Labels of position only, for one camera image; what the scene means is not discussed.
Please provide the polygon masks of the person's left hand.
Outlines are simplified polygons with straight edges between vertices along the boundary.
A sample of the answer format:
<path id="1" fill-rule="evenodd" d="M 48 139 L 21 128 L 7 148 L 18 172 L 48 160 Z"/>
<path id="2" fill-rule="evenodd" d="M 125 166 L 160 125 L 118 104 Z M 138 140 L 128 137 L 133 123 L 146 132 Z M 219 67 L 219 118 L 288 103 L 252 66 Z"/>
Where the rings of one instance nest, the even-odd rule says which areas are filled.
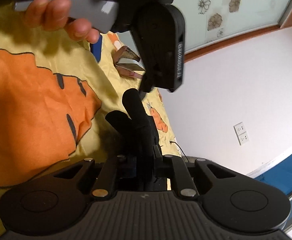
<path id="1" fill-rule="evenodd" d="M 99 31 L 85 18 L 70 18 L 70 9 L 71 0 L 34 0 L 21 16 L 29 28 L 41 27 L 45 31 L 64 29 L 74 41 L 86 40 L 92 44 L 98 42 Z"/>

